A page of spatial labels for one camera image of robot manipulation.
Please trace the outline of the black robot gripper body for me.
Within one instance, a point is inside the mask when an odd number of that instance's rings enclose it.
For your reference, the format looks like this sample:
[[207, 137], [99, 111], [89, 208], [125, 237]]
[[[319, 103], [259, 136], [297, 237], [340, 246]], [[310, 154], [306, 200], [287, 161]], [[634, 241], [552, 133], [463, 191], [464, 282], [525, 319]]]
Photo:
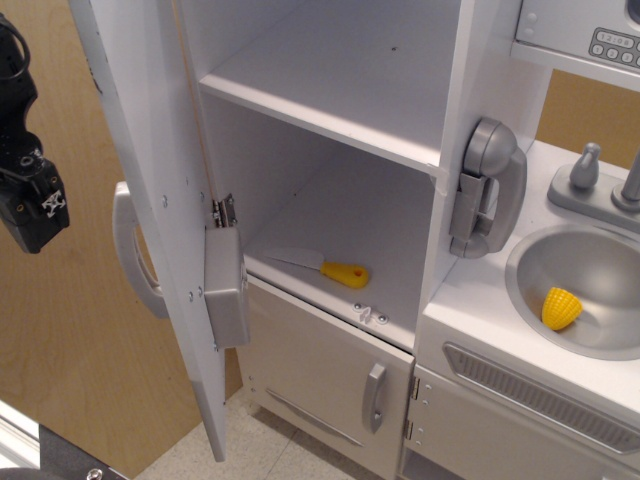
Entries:
[[29, 72], [26, 40], [1, 18], [1, 221], [18, 246], [37, 254], [70, 225], [65, 187], [43, 155], [40, 139], [27, 130], [38, 97]]

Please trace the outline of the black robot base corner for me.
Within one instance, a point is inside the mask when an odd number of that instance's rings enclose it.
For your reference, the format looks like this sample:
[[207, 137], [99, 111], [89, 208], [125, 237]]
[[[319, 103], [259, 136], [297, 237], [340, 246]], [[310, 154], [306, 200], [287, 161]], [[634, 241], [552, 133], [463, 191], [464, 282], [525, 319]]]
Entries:
[[46, 426], [36, 430], [1, 427], [2, 479], [127, 479]]

